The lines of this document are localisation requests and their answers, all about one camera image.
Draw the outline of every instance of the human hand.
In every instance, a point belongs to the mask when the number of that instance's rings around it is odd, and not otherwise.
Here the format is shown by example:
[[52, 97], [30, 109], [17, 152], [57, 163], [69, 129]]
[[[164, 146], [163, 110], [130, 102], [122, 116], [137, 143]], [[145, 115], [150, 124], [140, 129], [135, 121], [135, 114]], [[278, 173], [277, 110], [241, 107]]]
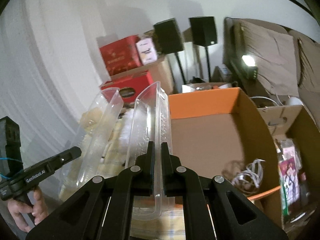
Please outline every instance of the human hand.
[[27, 224], [22, 214], [32, 213], [32, 215], [35, 217], [35, 225], [39, 224], [48, 216], [48, 208], [45, 204], [44, 196], [39, 187], [36, 187], [34, 190], [33, 198], [36, 201], [33, 208], [21, 201], [13, 199], [8, 201], [8, 210], [12, 215], [14, 222], [21, 231], [27, 233], [31, 230], [31, 227]]

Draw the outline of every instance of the white wall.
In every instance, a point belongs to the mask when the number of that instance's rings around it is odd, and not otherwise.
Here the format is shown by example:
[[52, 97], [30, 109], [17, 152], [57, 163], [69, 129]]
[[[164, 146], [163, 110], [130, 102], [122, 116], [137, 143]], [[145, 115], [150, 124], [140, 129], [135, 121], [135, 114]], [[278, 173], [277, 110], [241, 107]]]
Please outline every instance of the white wall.
[[[19, 124], [25, 167], [65, 149], [109, 79], [94, 1], [11, 0], [0, 16], [0, 118]], [[58, 185], [56, 173], [42, 189], [57, 197]]]
[[[210, 47], [212, 66], [221, 64], [223, 48], [223, 19], [253, 18], [278, 23], [300, 31], [320, 41], [320, 27], [306, 11], [288, 0], [103, 0], [104, 13], [113, 28], [107, 35], [124, 38], [152, 29], [153, 24], [175, 17], [180, 30], [188, 29], [188, 17], [215, 16], [218, 44]], [[188, 76], [197, 74], [192, 45], [185, 44], [188, 57]], [[204, 49], [201, 48], [203, 67], [206, 68]], [[180, 53], [184, 62], [184, 53]], [[177, 81], [179, 71], [173, 69]]]

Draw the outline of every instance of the red gift box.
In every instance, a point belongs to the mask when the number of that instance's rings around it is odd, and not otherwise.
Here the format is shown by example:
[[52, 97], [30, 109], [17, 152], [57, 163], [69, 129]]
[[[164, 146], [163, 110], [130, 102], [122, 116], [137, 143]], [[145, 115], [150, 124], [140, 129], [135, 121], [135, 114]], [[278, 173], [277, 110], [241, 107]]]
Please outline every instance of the red gift box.
[[100, 48], [110, 76], [142, 66], [136, 47], [139, 40], [138, 36], [132, 35]]
[[153, 84], [152, 76], [149, 71], [145, 71], [106, 82], [100, 89], [104, 90], [111, 87], [120, 88], [119, 94], [123, 101], [125, 103], [132, 103], [136, 100], [137, 96], [151, 84]]

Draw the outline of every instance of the tangled cable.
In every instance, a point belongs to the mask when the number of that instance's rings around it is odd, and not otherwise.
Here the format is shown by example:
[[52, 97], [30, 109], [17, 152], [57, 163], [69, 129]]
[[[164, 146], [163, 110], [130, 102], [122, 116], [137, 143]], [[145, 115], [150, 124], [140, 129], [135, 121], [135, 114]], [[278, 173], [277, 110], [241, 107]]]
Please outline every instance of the tangled cable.
[[243, 193], [251, 195], [258, 191], [263, 178], [261, 162], [264, 160], [255, 159], [253, 163], [246, 166], [245, 171], [239, 172], [231, 181], [231, 184]]

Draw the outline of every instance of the black speaker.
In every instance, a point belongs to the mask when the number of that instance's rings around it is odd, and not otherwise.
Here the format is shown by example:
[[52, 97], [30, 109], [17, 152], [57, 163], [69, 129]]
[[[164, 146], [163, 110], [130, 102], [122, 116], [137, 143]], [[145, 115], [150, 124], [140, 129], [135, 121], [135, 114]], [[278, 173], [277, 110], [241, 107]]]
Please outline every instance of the black speaker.
[[193, 43], [208, 47], [217, 43], [217, 30], [213, 16], [189, 18]]
[[169, 19], [153, 25], [159, 45], [164, 54], [183, 51], [180, 30], [176, 19]]

